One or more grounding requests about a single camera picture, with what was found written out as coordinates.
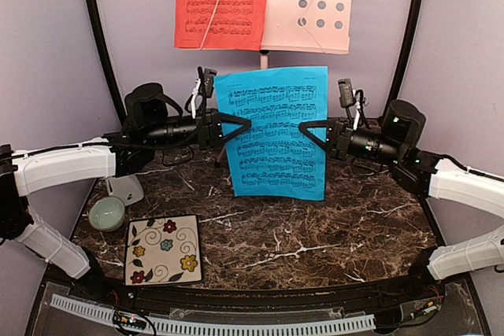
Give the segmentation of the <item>blue sheet music paper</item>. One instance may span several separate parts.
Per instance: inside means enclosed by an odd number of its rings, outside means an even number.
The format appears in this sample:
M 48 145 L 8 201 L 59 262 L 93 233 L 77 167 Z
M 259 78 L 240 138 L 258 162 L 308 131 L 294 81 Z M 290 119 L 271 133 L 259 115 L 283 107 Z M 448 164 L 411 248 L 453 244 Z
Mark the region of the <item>blue sheet music paper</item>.
M 324 200 L 325 152 L 298 127 L 327 119 L 328 68 L 239 72 L 215 89 L 221 113 L 251 122 L 226 144 L 235 196 Z

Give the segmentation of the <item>red sheet music paper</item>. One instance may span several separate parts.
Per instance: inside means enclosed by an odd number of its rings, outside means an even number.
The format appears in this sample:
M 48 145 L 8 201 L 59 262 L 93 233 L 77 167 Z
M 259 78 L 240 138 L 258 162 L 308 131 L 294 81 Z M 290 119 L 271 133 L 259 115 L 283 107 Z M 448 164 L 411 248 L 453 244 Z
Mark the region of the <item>red sheet music paper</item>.
M 261 49 L 266 0 L 176 0 L 174 47 Z

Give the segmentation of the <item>pink music stand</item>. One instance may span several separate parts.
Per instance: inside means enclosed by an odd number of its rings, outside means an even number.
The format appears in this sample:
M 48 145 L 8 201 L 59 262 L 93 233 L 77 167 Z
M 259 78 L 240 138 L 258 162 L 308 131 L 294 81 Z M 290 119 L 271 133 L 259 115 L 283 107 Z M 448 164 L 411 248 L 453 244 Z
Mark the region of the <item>pink music stand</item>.
M 347 54 L 351 0 L 267 0 L 266 50 Z

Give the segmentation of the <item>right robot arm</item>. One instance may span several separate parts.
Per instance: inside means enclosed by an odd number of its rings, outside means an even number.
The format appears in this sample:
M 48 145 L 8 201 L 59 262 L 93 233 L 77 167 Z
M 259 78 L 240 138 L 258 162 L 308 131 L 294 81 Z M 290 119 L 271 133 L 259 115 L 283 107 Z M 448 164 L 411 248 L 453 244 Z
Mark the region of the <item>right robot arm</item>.
M 425 122 L 414 105 L 394 100 L 378 132 L 349 127 L 340 119 L 304 122 L 298 129 L 332 158 L 352 156 L 386 165 L 392 179 L 419 198 L 454 201 L 502 217 L 503 178 L 447 154 L 418 149 Z M 456 245 L 422 250 L 402 281 L 402 293 L 417 300 L 434 281 L 502 264 L 503 229 L 498 227 Z

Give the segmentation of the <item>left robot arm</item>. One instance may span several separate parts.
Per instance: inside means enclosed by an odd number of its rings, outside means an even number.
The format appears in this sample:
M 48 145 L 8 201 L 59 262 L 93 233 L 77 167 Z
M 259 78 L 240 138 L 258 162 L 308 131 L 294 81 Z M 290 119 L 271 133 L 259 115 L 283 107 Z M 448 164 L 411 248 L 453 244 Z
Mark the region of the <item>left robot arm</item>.
M 250 120 L 210 109 L 207 101 L 194 115 L 164 94 L 159 83 L 145 83 L 125 98 L 127 119 L 118 132 L 73 145 L 15 152 L 1 147 L 1 240 L 14 240 L 72 279 L 94 301 L 105 301 L 111 285 L 89 253 L 46 223 L 28 201 L 30 194 L 86 179 L 134 175 L 158 150 L 198 144 L 224 145 L 248 131 Z

